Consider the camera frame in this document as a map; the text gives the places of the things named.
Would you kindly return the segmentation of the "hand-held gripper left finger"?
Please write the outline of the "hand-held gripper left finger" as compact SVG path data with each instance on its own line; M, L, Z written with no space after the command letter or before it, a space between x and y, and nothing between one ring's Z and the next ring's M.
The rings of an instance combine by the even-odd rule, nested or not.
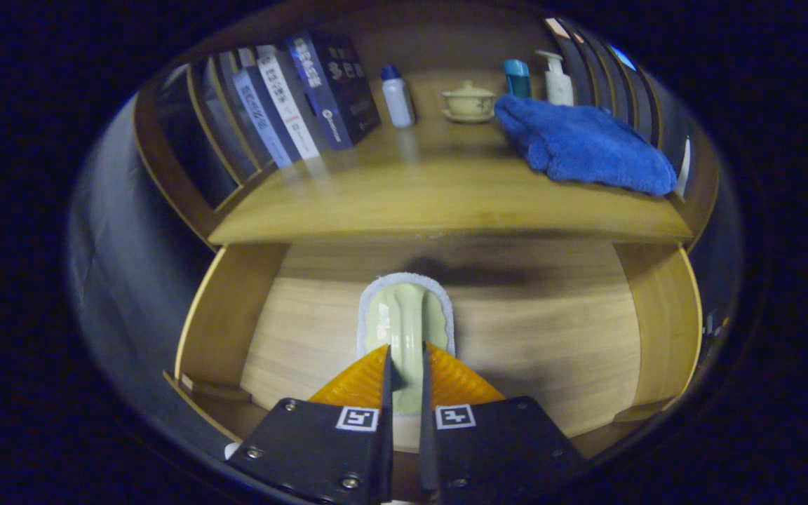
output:
M390 348L350 365L310 400L283 398L227 463L286 501L379 504L391 498Z

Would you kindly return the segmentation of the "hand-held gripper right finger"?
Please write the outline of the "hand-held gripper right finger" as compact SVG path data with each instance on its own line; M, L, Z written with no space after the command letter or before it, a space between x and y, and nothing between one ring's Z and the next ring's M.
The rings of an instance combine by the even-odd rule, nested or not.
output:
M547 504L590 462L532 397L506 398L424 343L421 485L433 504Z

